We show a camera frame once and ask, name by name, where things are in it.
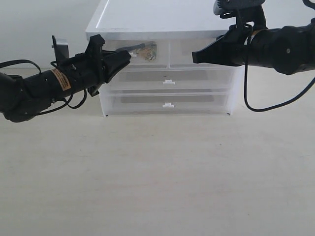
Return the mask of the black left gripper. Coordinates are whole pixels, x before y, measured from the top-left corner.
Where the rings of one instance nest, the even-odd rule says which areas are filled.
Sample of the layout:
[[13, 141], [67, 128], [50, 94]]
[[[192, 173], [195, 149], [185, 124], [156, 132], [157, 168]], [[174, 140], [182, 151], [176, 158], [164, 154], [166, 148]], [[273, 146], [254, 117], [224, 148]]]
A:
[[110, 83], [131, 60], [128, 51], [102, 50], [104, 44], [101, 35], [92, 36], [85, 52], [59, 62], [55, 59], [52, 69], [26, 78], [1, 73], [1, 114], [11, 122], [24, 122], [50, 113], [55, 102], [68, 106], [78, 92], [97, 95], [98, 88]]

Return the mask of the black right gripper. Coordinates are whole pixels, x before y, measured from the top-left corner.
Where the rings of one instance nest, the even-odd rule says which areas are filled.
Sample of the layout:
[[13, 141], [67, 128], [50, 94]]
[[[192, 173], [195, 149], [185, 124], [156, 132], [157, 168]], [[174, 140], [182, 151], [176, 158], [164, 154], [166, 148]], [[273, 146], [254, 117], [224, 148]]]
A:
[[315, 21], [306, 26], [284, 26], [267, 29], [248, 25], [229, 27], [231, 45], [224, 35], [201, 49], [192, 52], [193, 63], [224, 66], [245, 65], [272, 68], [278, 73], [293, 75], [315, 69]]

